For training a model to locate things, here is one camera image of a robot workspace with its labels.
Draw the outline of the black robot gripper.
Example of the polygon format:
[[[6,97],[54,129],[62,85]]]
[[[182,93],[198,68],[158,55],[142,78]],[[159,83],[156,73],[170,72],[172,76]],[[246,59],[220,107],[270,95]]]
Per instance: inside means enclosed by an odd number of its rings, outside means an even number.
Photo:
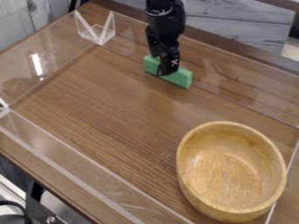
[[[178,38],[186,26],[186,12],[183,7],[170,10],[146,10],[148,26],[144,30],[150,53],[159,57],[158,76],[175,73],[180,66],[180,52]]]

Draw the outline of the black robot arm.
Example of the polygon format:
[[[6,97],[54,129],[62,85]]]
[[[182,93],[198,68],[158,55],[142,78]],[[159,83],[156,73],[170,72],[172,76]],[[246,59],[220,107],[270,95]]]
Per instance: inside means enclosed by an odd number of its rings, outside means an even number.
[[[156,75],[175,73],[180,66],[179,37],[186,27],[183,0],[146,0],[146,37],[150,53],[160,60]]]

